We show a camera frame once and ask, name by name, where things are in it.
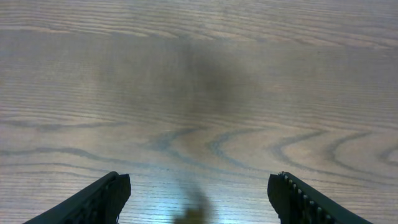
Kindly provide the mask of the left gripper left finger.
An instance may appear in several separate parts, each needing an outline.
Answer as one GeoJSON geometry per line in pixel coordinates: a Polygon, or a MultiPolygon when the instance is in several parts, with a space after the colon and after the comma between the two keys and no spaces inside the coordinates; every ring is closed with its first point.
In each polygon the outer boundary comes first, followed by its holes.
{"type": "Polygon", "coordinates": [[[117,224],[130,196],[129,174],[112,171],[25,224],[117,224]]]}

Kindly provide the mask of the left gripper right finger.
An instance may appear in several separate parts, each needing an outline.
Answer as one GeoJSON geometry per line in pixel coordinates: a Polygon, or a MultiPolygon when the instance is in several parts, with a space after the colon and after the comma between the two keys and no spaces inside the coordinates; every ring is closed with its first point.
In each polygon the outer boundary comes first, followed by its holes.
{"type": "Polygon", "coordinates": [[[289,172],[269,176],[267,195],[281,224],[371,224],[289,172]]]}

